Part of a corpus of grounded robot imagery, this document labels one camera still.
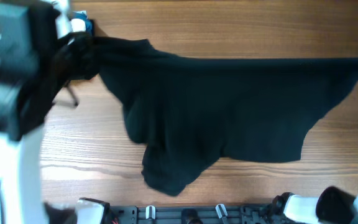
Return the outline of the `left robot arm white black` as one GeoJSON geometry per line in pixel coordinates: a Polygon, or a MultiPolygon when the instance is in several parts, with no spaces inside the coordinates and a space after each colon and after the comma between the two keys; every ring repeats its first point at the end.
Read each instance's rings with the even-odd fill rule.
{"type": "Polygon", "coordinates": [[[113,223],[107,202],[43,202],[45,117],[71,80],[97,74],[92,36],[70,1],[0,1],[0,223],[113,223]]]}

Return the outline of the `black polo shirt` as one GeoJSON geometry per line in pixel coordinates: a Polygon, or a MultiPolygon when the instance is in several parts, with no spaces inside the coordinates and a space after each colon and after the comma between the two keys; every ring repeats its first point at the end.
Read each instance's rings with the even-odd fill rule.
{"type": "Polygon", "coordinates": [[[79,35],[62,60],[72,78],[101,77],[146,146],[145,183],[171,196],[222,157],[300,160],[308,131],[358,81],[358,57],[186,58],[146,39],[79,35]]]}

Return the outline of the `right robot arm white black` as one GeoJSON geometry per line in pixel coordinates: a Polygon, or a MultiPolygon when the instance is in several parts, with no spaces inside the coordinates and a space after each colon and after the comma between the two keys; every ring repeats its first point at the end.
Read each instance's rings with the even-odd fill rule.
{"type": "Polygon", "coordinates": [[[282,206],[283,214],[297,223],[358,223],[358,195],[328,187],[319,197],[291,195],[282,206]]]}

